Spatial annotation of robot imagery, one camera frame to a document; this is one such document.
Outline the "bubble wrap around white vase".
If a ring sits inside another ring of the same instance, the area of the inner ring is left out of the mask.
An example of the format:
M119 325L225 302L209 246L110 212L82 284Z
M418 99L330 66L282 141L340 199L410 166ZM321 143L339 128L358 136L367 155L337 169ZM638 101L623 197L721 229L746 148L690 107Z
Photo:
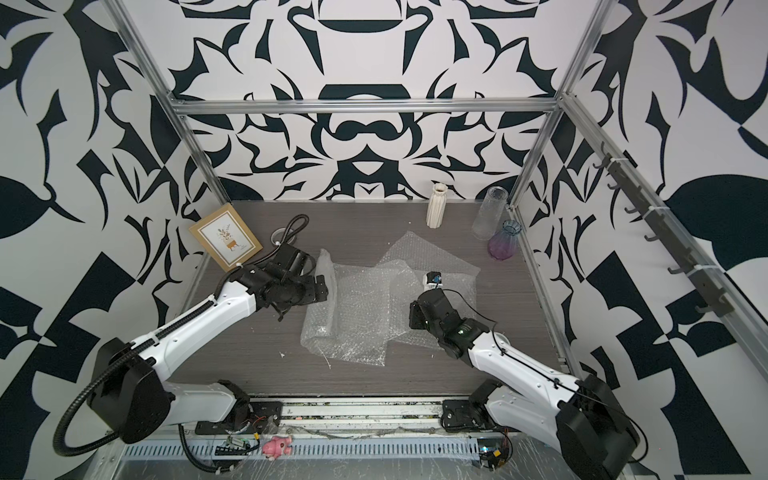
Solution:
M336 264L334 275L331 356L383 366L388 343L408 329L408 304L419 291L415 272L394 260L374 267Z

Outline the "purple blue glass vase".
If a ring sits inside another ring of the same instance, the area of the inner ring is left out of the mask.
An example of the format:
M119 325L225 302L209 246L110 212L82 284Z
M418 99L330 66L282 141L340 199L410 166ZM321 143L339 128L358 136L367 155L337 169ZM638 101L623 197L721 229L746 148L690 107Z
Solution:
M501 229L488 241L488 254L499 261L513 257L519 249L521 232L522 226L517 220L505 220Z

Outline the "iridescent bubble wrap bundle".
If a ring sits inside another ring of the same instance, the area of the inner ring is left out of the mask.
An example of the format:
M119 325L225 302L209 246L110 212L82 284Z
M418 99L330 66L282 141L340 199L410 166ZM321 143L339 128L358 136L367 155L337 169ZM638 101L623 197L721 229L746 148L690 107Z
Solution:
M490 331L477 319L471 301L474 278L466 274L421 271L416 282L410 270L392 292L402 331L401 343L443 350L453 359L468 359L477 339Z

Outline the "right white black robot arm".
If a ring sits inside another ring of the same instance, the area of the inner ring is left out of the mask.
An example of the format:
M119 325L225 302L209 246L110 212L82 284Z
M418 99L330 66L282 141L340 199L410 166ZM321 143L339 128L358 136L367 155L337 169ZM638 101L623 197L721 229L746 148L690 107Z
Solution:
M490 375L472 401L481 421L549 445L579 478L618 478L640 446L634 422L603 380L558 372L520 352L490 320L461 316L445 290L427 290L413 301L409 325Z

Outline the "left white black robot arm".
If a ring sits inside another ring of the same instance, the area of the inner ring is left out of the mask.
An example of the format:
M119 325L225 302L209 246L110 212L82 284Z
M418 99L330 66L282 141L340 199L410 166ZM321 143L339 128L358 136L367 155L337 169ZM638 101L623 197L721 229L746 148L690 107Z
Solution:
M89 395L88 406L118 438L137 443L167 425L208 422L239 433L255 421L248 395L233 382L209 385L171 382L194 353L235 323L262 309L284 316L294 306L327 300L325 278L315 260L291 245L261 264L227 274L215 292L156 330L103 346L94 373L105 381Z

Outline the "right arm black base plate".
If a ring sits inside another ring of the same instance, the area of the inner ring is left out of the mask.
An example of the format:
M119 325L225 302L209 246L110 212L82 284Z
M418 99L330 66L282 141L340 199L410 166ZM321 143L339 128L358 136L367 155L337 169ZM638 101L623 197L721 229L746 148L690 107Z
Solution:
M444 400L440 425L449 433L493 431L497 428L485 406L472 400Z

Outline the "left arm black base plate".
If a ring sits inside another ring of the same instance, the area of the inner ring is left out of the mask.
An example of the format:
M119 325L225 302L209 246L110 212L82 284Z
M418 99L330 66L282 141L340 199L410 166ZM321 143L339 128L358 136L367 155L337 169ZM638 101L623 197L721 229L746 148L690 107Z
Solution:
M274 434L281 423L283 403L279 401L251 401L248 406L236 404L221 422L201 421L194 433L204 435Z

